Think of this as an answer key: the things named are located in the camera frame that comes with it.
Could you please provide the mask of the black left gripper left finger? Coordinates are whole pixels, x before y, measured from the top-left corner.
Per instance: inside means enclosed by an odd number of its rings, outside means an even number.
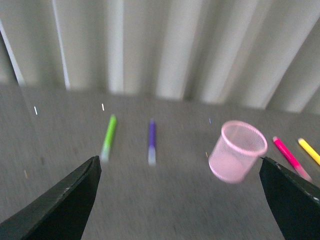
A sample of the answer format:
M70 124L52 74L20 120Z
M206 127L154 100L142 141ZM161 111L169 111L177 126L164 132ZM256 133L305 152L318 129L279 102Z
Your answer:
M0 224L2 240L80 240L101 177L93 156L56 185Z

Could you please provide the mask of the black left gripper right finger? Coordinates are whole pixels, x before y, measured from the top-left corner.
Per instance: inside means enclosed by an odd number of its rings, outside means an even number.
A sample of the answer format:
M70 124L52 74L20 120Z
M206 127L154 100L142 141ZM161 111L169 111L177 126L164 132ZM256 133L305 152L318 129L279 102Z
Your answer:
M270 157L262 158L260 181L286 240L320 238L320 188Z

